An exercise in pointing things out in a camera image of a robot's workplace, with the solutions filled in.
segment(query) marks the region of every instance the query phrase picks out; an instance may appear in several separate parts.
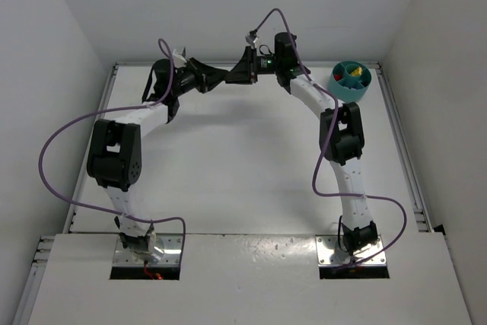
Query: robotic arm link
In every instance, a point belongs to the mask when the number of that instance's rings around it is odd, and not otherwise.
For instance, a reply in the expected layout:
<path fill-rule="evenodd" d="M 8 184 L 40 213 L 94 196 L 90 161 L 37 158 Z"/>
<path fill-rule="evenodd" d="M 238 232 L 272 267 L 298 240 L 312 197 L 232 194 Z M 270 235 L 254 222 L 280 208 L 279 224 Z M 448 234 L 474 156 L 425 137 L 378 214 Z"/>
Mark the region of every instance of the robotic arm link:
<path fill-rule="evenodd" d="M 125 215 L 115 219 L 124 247 L 147 260 L 154 249 L 154 226 L 128 217 L 149 216 L 135 200 L 135 183 L 142 170 L 142 139 L 160 124 L 172 121 L 180 107 L 179 96 L 192 89 L 207 93 L 223 81 L 226 84 L 255 84 L 258 75 L 274 74 L 279 85 L 306 104 L 320 120 L 320 147 L 330 130 L 334 100 L 321 94 L 305 78 L 294 52 L 296 36 L 292 35 L 291 39 L 287 32 L 276 34 L 275 53 L 260 56 L 257 55 L 256 31 L 250 32 L 246 40 L 249 46 L 230 71 L 213 68 L 193 58 L 186 60 L 185 51 L 174 53 L 178 60 L 172 70 L 175 81 L 161 104 L 135 110 L 114 120 L 99 119 L 94 125 L 88 153 L 88 175 L 107 191 L 115 208 L 124 212 Z M 167 59 L 152 66 L 142 94 L 143 103 L 159 100 L 167 93 L 170 68 Z M 339 108 L 338 121 L 345 128 L 340 129 L 338 124 L 334 126 L 325 158 L 332 165 L 340 193 L 355 194 L 342 196 L 343 244 L 352 255 L 377 240 L 377 228 L 368 210 L 361 180 L 364 134 L 358 105 L 343 104 Z"/>

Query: metal base plate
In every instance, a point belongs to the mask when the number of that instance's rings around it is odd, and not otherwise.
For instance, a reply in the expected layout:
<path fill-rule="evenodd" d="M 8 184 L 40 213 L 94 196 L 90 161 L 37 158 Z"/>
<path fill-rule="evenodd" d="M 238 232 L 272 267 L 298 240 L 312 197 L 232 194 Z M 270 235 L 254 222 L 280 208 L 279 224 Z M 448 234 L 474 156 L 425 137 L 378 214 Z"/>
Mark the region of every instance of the metal base plate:
<path fill-rule="evenodd" d="M 156 248 L 152 255 L 153 260 L 148 268 L 177 268 L 180 262 L 182 235 L 157 234 Z M 138 258 L 128 249 L 124 249 L 122 241 L 116 241 L 113 255 L 113 267 L 143 267 L 144 260 Z"/>
<path fill-rule="evenodd" d="M 358 261 L 367 256 L 374 255 L 377 251 L 382 250 L 382 237 L 379 236 L 374 245 L 367 245 L 360 251 L 356 251 L 353 256 L 342 251 L 338 246 L 337 236 L 317 236 L 317 254 L 318 266 L 320 268 L 329 268 L 349 264 L 350 261 Z M 380 253 L 374 258 L 361 264 L 361 266 L 387 266 L 385 253 Z"/>

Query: red wire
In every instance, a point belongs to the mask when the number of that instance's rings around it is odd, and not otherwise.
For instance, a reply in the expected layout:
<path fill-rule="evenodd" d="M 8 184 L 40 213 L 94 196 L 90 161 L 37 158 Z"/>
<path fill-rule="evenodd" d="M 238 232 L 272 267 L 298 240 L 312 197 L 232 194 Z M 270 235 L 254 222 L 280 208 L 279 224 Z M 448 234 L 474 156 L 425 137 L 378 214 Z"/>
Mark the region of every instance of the red wire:
<path fill-rule="evenodd" d="M 147 270 L 147 262 L 144 263 L 144 273 L 149 276 L 151 279 L 155 279 L 154 276 L 152 275 L 152 273 L 150 273 L 148 270 Z"/>

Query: white table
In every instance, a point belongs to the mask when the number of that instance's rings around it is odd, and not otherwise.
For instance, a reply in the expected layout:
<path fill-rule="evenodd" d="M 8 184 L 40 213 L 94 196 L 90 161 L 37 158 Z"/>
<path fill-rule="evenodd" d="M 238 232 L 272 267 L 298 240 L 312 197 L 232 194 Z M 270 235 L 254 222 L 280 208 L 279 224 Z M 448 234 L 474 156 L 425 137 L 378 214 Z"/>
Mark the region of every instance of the white table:
<path fill-rule="evenodd" d="M 313 67 L 326 86 L 331 67 Z M 108 107 L 140 104 L 150 66 L 120 66 Z M 256 85 L 221 84 L 212 92 L 180 98 L 177 117 L 143 142 L 140 204 L 152 218 L 183 216 L 189 233 L 329 234 L 336 232 L 339 198 L 311 190 L 319 154 L 319 120 L 280 88 L 274 75 Z M 417 231 L 401 160 L 375 70 L 359 102 L 365 135 L 363 164 L 367 193 L 390 196 L 406 208 Z M 107 118 L 119 116 L 113 113 Z M 78 198 L 111 207 L 106 193 L 83 170 Z M 337 192 L 333 171 L 323 162 L 318 187 Z M 397 232 L 399 209 L 370 202 L 380 232 Z M 77 209 L 71 232 L 117 232 L 113 216 Z M 179 232 L 177 222 L 158 232 Z"/>
<path fill-rule="evenodd" d="M 108 107 L 137 104 L 149 69 L 119 67 Z M 320 81 L 331 72 L 311 69 Z M 398 199 L 409 217 L 387 251 L 389 279 L 319 279 L 314 235 L 335 234 L 340 202 L 310 188 L 316 117 L 269 76 L 254 86 L 187 94 L 177 118 L 144 141 L 140 204 L 154 217 L 183 216 L 191 233 L 180 280 L 109 280 L 113 216 L 77 209 L 66 226 L 76 234 L 54 240 L 29 324 L 470 323 L 442 235 L 420 233 L 415 224 L 409 168 L 375 72 L 359 104 L 365 189 Z M 326 163 L 319 186 L 337 191 Z M 84 171 L 77 195 L 110 207 Z M 390 242 L 402 223 L 399 210 L 386 202 L 371 202 L 370 210 Z"/>

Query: cable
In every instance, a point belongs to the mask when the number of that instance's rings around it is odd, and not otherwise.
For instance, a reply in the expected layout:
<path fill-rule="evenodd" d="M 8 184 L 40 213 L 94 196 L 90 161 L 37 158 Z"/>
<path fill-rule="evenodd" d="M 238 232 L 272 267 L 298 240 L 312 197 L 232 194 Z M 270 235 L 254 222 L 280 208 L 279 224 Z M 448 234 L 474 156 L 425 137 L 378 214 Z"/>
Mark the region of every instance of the cable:
<path fill-rule="evenodd" d="M 64 126 L 62 126 L 57 131 L 55 131 L 47 139 L 46 143 L 44 144 L 43 148 L 40 151 L 39 161 L 37 163 L 37 167 L 39 169 L 40 179 L 43 181 L 44 186 L 55 197 L 61 199 L 64 202 L 67 202 L 67 203 L 69 203 L 71 205 L 85 207 L 86 209 L 95 209 L 97 211 L 111 213 L 111 214 L 114 214 L 114 215 L 124 215 L 124 213 L 121 212 L 121 211 L 116 211 L 114 209 L 106 209 L 104 207 L 95 206 L 95 205 L 91 205 L 91 204 L 88 204 L 88 203 L 83 203 L 83 202 L 79 202 L 79 201 L 73 200 L 73 199 L 71 199 L 71 198 L 69 198 L 67 196 L 64 196 L 62 193 L 58 192 L 57 190 L 55 190 L 54 187 L 51 186 L 51 184 L 47 181 L 46 175 L 44 174 L 44 166 L 43 166 L 43 164 L 44 164 L 44 155 L 46 154 L 46 150 L 49 147 L 49 145 L 51 144 L 51 142 L 53 142 L 53 140 L 61 132 L 63 132 L 67 128 L 73 126 L 74 124 L 76 124 L 76 123 L 78 123 L 78 122 L 80 122 L 80 121 L 82 121 L 84 119 L 87 119 L 87 118 L 90 118 L 90 117 L 93 117 L 93 116 L 97 116 L 97 115 L 100 115 L 100 114 L 104 114 L 104 113 L 117 112 L 117 111 L 121 111 L 121 110 L 143 110 L 145 108 L 150 108 L 150 107 L 155 106 L 156 104 L 161 103 L 167 97 L 167 95 L 170 93 L 170 89 L 171 89 L 171 87 L 173 85 L 173 77 L 174 77 L 174 75 L 173 75 L 174 74 L 174 72 L 173 72 L 173 66 L 174 66 L 174 60 L 173 60 L 173 56 L 172 56 L 172 54 L 170 52 L 170 47 L 169 47 L 169 45 L 167 44 L 167 42 L 165 40 L 163 40 L 162 38 L 160 38 L 158 40 L 158 45 L 159 45 L 159 49 L 161 49 L 161 52 L 164 55 L 168 56 L 168 59 L 169 59 L 169 62 L 170 62 L 169 83 L 167 85 L 167 90 L 164 92 L 164 95 L 161 98 L 159 98 L 158 100 L 156 100 L 154 103 L 151 103 L 151 104 L 142 104 L 142 105 L 139 105 L 139 106 L 132 106 L 132 107 L 108 108 L 108 109 L 105 109 L 105 110 L 98 110 L 96 112 L 87 113 L 87 114 L 85 114 L 83 116 L 79 116 L 78 118 L 75 118 L 74 120 L 66 123 Z M 181 269 L 181 263 L 183 262 L 183 251 L 184 251 L 183 249 L 184 249 L 184 244 L 186 242 L 186 222 L 184 221 L 184 219 L 182 217 L 175 216 L 175 217 L 169 217 L 169 218 L 161 218 L 161 219 L 158 219 L 158 220 L 146 220 L 146 219 L 138 218 L 138 217 L 135 217 L 135 216 L 132 216 L 132 215 L 128 215 L 127 217 L 130 218 L 130 219 L 132 219 L 133 221 L 141 222 L 143 224 L 159 224 L 159 223 L 162 223 L 162 222 L 180 221 L 181 224 L 183 225 L 183 239 L 181 240 L 181 254 L 180 254 L 180 262 L 179 262 L 179 269 Z"/>
<path fill-rule="evenodd" d="M 147 265 L 148 265 L 148 261 L 146 260 L 144 262 L 144 274 L 151 277 L 151 279 L 158 279 L 158 280 L 161 280 L 162 279 L 162 276 L 159 274 L 159 273 L 154 273 L 152 274 L 151 272 L 149 272 L 149 270 L 147 269 Z"/>
<path fill-rule="evenodd" d="M 152 275 L 152 273 L 150 273 L 148 270 L 147 270 L 147 262 L 144 262 L 144 274 L 148 277 L 150 277 L 150 279 L 155 279 L 154 276 Z"/>
<path fill-rule="evenodd" d="M 284 24 L 284 27 L 285 27 L 285 29 L 286 29 L 286 31 L 288 33 L 289 39 L 292 40 L 293 39 L 292 38 L 292 33 L 291 33 L 291 30 L 289 29 L 288 22 L 286 21 L 286 18 L 284 16 L 284 13 L 282 13 L 281 9 L 279 9 L 279 8 L 273 8 L 266 15 L 266 17 L 263 19 L 263 21 L 260 22 L 260 24 L 254 30 L 254 32 L 257 32 L 261 28 L 261 26 L 264 25 L 264 23 L 271 16 L 271 14 L 274 13 L 275 11 L 278 12 L 281 15 L 282 23 Z M 333 99 L 333 102 L 335 103 L 335 106 L 334 106 L 334 109 L 333 109 L 333 117 L 332 117 L 331 126 L 329 128 L 328 134 L 326 135 L 325 142 L 323 143 L 323 146 L 321 146 L 320 156 L 318 157 L 318 161 L 317 161 L 316 167 L 314 168 L 314 172 L 313 172 L 313 180 L 311 182 L 311 186 L 313 188 L 313 192 L 315 194 L 317 194 L 318 196 L 320 196 L 320 197 L 326 197 L 326 198 L 331 198 L 331 197 L 363 197 L 364 196 L 363 194 L 358 194 L 358 193 L 322 193 L 322 192 L 320 192 L 317 189 L 318 172 L 320 171 L 321 163 L 322 163 L 323 158 L 325 156 L 325 152 L 328 149 L 328 145 L 329 145 L 329 141 L 331 139 L 332 131 L 333 131 L 333 129 L 335 127 L 335 124 L 336 124 L 336 120 L 337 120 L 337 117 L 338 117 L 338 110 L 339 110 L 339 107 L 338 107 L 339 102 L 338 102 L 338 99 L 333 94 L 331 94 L 325 88 L 323 88 L 320 85 L 318 85 L 318 84 L 316 84 L 316 83 L 313 82 L 313 79 L 308 74 L 306 68 L 304 67 L 303 61 L 301 60 L 301 57 L 299 56 L 299 52 L 298 52 L 298 49 L 296 48 L 295 42 L 291 42 L 291 46 L 292 46 L 292 49 L 294 51 L 294 54 L 296 55 L 296 59 L 298 59 L 299 67 L 300 67 L 301 71 L 303 72 L 304 76 L 306 77 L 306 79 L 318 91 L 320 91 L 320 92 L 328 95 L 329 97 L 331 97 Z M 395 205 L 397 205 L 399 207 L 399 209 L 401 210 L 402 214 L 403 214 L 403 226 L 401 227 L 401 230 L 399 231 L 398 235 L 388 245 L 386 245 L 385 247 L 383 247 L 380 251 L 376 252 L 374 255 L 368 256 L 368 257 L 366 257 L 364 259 L 361 259 L 361 260 L 358 260 L 355 263 L 349 263 L 349 264 L 345 264 L 343 266 L 337 266 L 337 267 L 335 267 L 335 269 L 352 268 L 353 266 L 357 266 L 358 264 L 367 262 L 368 260 L 374 258 L 376 255 L 378 255 L 380 253 L 383 253 L 384 251 L 386 251 L 387 249 L 389 249 L 390 247 L 392 247 L 401 238 L 401 236 L 403 236 L 403 233 L 404 233 L 404 231 L 406 229 L 407 222 L 408 222 L 406 210 L 404 209 L 403 205 L 401 205 L 395 199 L 392 199 L 392 198 L 389 198 L 389 197 L 384 197 L 384 196 L 366 196 L 366 197 L 367 198 L 370 198 L 370 199 L 377 199 L 377 200 L 382 200 L 382 201 L 389 201 L 389 202 L 392 202 Z"/>
<path fill-rule="evenodd" d="M 338 234 L 336 234 L 336 242 L 338 243 L 338 247 L 340 248 L 341 251 L 346 251 L 343 250 L 342 241 L 340 240 L 340 231 L 342 230 L 342 217 L 343 215 L 340 215 L 340 218 L 338 219 Z"/>

